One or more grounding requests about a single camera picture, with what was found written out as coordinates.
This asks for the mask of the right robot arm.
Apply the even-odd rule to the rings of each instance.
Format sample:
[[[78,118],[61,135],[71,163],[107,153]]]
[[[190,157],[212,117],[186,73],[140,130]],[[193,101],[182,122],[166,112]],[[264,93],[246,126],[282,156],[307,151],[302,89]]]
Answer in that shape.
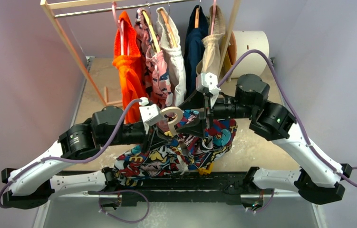
[[[210,88],[190,96],[181,108],[200,109],[193,122],[178,127],[179,133],[205,138],[224,120],[249,119],[256,135],[284,150],[299,165],[294,171],[251,167],[243,186],[249,193],[264,189],[289,190],[318,205],[342,200],[342,180],[350,177],[352,167],[340,164],[320,148],[314,148],[301,129],[301,123],[285,106],[268,100],[270,86],[255,74],[238,78],[234,96],[221,94],[213,101]]]

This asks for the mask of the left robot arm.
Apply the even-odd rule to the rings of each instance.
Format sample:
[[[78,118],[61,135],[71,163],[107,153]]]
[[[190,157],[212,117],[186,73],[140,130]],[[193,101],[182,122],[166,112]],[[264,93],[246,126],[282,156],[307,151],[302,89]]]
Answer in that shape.
[[[141,106],[139,113],[138,122],[125,124],[127,110],[106,106],[61,134],[29,164],[18,169],[3,169],[0,207],[32,209],[58,196],[82,191],[115,193],[118,181],[112,168],[72,175],[61,172],[75,164],[94,161],[109,146],[141,144],[143,150],[147,150],[166,144],[167,138],[156,127],[165,111],[152,104]]]

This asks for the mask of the colourful comic print shorts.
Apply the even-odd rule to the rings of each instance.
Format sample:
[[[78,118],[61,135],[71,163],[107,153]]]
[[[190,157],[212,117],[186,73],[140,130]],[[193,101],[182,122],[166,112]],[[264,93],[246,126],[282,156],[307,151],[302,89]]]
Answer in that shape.
[[[113,177],[133,187],[145,179],[204,169],[230,151],[237,129],[234,119],[214,120],[204,138],[182,133],[150,151],[137,145],[117,157]]]

